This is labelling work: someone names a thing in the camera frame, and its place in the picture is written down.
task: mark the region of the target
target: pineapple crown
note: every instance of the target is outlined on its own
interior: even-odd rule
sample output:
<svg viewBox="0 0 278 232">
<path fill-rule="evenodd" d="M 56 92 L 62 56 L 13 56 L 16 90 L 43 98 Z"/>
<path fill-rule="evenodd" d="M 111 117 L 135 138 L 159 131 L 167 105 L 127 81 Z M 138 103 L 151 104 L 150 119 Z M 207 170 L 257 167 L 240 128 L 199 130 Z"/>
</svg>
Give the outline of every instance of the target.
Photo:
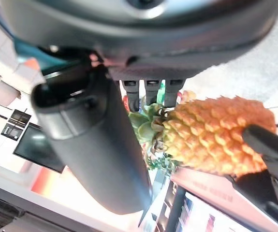
<svg viewBox="0 0 278 232">
<path fill-rule="evenodd" d="M 162 123 L 168 116 L 167 110 L 158 103 L 153 103 L 150 106 L 141 105 L 143 112 L 129 112 L 129 119 L 137 140 L 145 148 L 143 156 L 146 165 L 149 170 L 163 170 L 167 176 L 170 176 L 176 170 L 179 162 L 165 153 Z"/>
</svg>

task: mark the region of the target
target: black cylindrical handle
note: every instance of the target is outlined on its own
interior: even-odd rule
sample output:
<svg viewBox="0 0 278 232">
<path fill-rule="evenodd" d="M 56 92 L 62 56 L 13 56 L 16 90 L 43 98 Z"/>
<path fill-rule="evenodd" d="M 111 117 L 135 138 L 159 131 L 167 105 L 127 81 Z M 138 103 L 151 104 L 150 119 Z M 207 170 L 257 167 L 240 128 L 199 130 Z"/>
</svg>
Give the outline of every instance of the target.
<svg viewBox="0 0 278 232">
<path fill-rule="evenodd" d="M 54 151 L 95 200 L 117 214 L 146 210 L 151 183 L 120 93 L 102 71 L 89 78 L 57 104 L 46 105 L 43 86 L 36 87 L 35 112 Z"/>
</svg>

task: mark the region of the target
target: black screen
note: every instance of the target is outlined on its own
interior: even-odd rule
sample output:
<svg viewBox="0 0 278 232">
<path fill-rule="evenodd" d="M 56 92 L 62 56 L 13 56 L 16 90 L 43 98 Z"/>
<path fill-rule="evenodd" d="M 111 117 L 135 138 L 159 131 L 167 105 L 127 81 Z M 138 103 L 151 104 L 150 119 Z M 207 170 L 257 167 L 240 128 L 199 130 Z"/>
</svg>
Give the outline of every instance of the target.
<svg viewBox="0 0 278 232">
<path fill-rule="evenodd" d="M 29 123 L 14 154 L 59 173 L 65 168 L 41 128 L 32 123 Z"/>
</svg>

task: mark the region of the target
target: pineapple skin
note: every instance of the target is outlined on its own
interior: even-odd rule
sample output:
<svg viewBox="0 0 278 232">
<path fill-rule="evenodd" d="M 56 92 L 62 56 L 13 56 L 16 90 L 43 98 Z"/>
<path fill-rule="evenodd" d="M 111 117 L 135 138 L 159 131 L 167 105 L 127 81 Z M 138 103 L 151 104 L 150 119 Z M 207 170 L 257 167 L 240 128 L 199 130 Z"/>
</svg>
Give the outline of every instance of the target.
<svg viewBox="0 0 278 232">
<path fill-rule="evenodd" d="M 166 152 L 184 166 L 208 173 L 261 172 L 266 169 L 261 155 L 242 138 L 250 124 L 276 132 L 274 114 L 260 101 L 220 97 L 180 104 L 163 123 Z"/>
</svg>

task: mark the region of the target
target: pineapple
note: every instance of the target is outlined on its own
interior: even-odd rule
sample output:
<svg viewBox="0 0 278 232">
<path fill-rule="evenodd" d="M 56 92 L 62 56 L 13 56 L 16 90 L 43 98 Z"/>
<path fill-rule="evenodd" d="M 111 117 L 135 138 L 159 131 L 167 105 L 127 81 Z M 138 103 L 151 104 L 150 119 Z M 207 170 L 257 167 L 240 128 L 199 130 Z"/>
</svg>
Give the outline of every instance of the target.
<svg viewBox="0 0 278 232">
<path fill-rule="evenodd" d="M 152 104 L 146 116 L 129 116 L 140 143 L 148 142 L 152 151 L 168 154 L 161 167 L 167 168 L 171 159 L 219 175 L 241 176 L 266 169 L 261 155 L 243 141 L 242 132 L 250 124 L 276 132 L 274 115 L 262 102 L 240 97 L 194 100 L 169 112 Z"/>
</svg>

